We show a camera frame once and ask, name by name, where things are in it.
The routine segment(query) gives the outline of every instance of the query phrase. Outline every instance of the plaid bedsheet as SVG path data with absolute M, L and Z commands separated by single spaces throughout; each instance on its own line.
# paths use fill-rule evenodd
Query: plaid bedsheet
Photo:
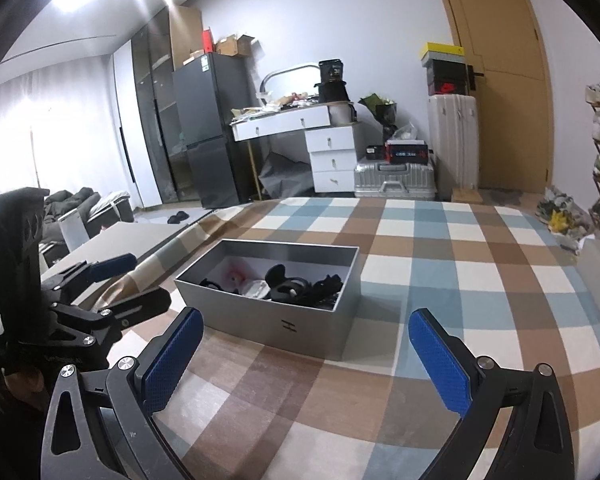
M 427 307 L 476 355 L 502 367 L 547 362 L 558 376 L 577 478 L 600 472 L 600 314 L 546 227 L 492 206 L 292 198 L 223 210 L 190 227 L 103 296 L 155 283 L 220 238 L 359 246 L 362 300 L 342 362 L 206 330 L 158 425 L 199 479 L 417 479 L 457 416 L 443 406 L 405 322 Z M 127 333 L 139 352 L 181 309 Z M 483 478 L 502 410 L 472 474 Z

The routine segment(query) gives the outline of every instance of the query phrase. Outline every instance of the metal bolt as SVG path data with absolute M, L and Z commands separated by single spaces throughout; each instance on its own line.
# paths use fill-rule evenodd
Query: metal bolt
M 75 372 L 75 366 L 73 365 L 66 365 L 62 367 L 62 370 L 60 370 L 60 375 L 62 375 L 62 377 L 69 377 L 72 376 Z
M 496 363 L 490 357 L 478 357 L 478 366 L 483 370 L 491 370 Z
M 132 357 L 123 357 L 118 361 L 118 368 L 121 370 L 129 370 L 134 365 L 134 359 Z
M 545 377 L 551 377 L 554 374 L 554 369 L 544 363 L 542 363 L 538 367 L 538 371 L 540 372 L 541 375 L 544 375 Z

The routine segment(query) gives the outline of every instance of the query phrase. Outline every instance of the curtain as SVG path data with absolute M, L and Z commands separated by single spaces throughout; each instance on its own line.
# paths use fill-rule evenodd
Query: curtain
M 0 85 L 0 193 L 40 182 L 51 193 L 91 187 L 102 196 L 135 195 L 114 123 L 109 57 L 59 63 Z

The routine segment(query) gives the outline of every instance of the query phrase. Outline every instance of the door frame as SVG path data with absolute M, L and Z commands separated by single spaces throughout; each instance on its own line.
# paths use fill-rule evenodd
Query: door frame
M 544 82 L 546 86 L 546 96 L 547 96 L 547 105 L 548 105 L 548 129 L 547 132 L 547 180 L 546 187 L 550 187 L 554 180 L 554 135 L 555 135 L 555 125 L 554 125 L 554 93 L 551 85 L 551 75 L 549 72 L 549 62 L 546 57 L 546 49 L 544 47 L 544 39 L 542 38 L 542 31 L 540 30 L 540 24 L 538 23 L 538 18 L 536 17 L 536 12 L 534 11 L 533 5 L 531 4 L 531 0 L 525 0 L 526 6 L 529 9 L 529 13 L 531 14 L 531 19 L 533 20 L 534 27 L 536 32 L 538 33 L 538 41 L 540 43 L 540 54 L 542 58 L 542 70 L 544 71 Z M 460 35 L 458 33 L 458 26 L 456 24 L 456 18 L 454 16 L 453 9 L 451 7 L 450 0 L 442 0 L 443 5 L 445 6 L 446 17 L 449 21 L 449 27 L 451 28 L 451 35 L 454 39 L 454 44 L 457 46 L 461 46 L 460 43 Z

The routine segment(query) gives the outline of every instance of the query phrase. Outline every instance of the wooden stool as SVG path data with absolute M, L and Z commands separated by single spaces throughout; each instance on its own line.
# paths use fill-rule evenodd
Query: wooden stool
M 460 187 L 455 187 L 451 202 L 461 204 L 482 204 L 482 197 L 477 189 L 462 189 Z

